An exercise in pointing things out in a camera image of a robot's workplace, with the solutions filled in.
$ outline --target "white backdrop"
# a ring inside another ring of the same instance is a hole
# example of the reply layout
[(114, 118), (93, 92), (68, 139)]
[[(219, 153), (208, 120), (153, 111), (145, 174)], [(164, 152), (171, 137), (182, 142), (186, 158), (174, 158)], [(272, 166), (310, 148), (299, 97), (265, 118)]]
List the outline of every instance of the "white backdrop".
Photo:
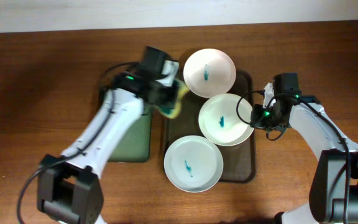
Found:
[(0, 0), (0, 32), (358, 19), (358, 0)]

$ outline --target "teal mark on plate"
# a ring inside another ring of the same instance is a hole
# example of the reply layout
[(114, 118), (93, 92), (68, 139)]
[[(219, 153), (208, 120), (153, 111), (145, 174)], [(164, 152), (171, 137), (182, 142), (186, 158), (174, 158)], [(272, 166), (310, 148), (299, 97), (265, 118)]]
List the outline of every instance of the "teal mark on plate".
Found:
[(205, 79), (205, 81), (208, 81), (208, 77), (209, 77), (207, 67), (208, 67), (208, 65), (205, 65), (205, 69), (204, 69), (204, 79)]
[(187, 161), (185, 161), (185, 165), (186, 165), (187, 172), (189, 172), (190, 174), (190, 177), (193, 177), (193, 175), (191, 174), (191, 167), (187, 164)]
[(221, 116), (221, 119), (219, 120), (219, 124), (221, 125), (221, 128), (224, 127), (224, 118)]

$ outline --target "yellow object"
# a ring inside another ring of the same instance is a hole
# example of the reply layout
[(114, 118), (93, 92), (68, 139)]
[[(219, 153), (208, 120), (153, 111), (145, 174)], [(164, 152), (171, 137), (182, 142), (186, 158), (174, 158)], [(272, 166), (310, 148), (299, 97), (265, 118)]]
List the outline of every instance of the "yellow object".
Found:
[(175, 82), (179, 83), (179, 90), (177, 95), (177, 100), (175, 102), (175, 107), (173, 109), (167, 109), (167, 108), (161, 108), (159, 107), (159, 112), (166, 116), (167, 118), (174, 119), (176, 118), (181, 110), (181, 99), (186, 95), (186, 93), (189, 92), (189, 88), (186, 86), (186, 84), (181, 80), (176, 80)]

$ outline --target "wooden table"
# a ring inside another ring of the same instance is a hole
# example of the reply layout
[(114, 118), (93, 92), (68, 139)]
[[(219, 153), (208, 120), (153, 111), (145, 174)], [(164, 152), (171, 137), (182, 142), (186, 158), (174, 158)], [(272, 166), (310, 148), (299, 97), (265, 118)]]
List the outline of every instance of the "wooden table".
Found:
[[(189, 52), (220, 49), (252, 75), (255, 89), (278, 73), (298, 72), (303, 93), (316, 95), (358, 142), (358, 21), (0, 34), (0, 223), (16, 222), (19, 189), (41, 158), (58, 156), (94, 116), (101, 72), (140, 60), (145, 45), (182, 66)], [(108, 223), (252, 222), (307, 201), (317, 160), (296, 131), (276, 142), (256, 131), (251, 183), (189, 194), (162, 169), (162, 121), (154, 114), (148, 162), (106, 166), (102, 215)], [(37, 211), (35, 190), (33, 183), (25, 195), (24, 220), (53, 223)]]

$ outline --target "round plate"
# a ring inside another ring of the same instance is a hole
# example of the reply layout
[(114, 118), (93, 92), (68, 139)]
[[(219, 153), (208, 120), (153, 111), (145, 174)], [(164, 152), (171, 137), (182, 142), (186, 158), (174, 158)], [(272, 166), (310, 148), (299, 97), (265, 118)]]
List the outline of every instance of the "round plate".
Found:
[(218, 147), (208, 139), (186, 136), (168, 148), (164, 169), (176, 187), (197, 193), (210, 189), (221, 178), (223, 158)]
[[(240, 96), (226, 93), (214, 96), (204, 103), (198, 115), (198, 125), (206, 138), (220, 146), (234, 146), (245, 141), (253, 132), (236, 113)], [(239, 114), (249, 122), (252, 107), (241, 100)]]
[(224, 52), (203, 49), (192, 54), (186, 61), (183, 78), (194, 94), (211, 98), (231, 89), (236, 80), (236, 68)]

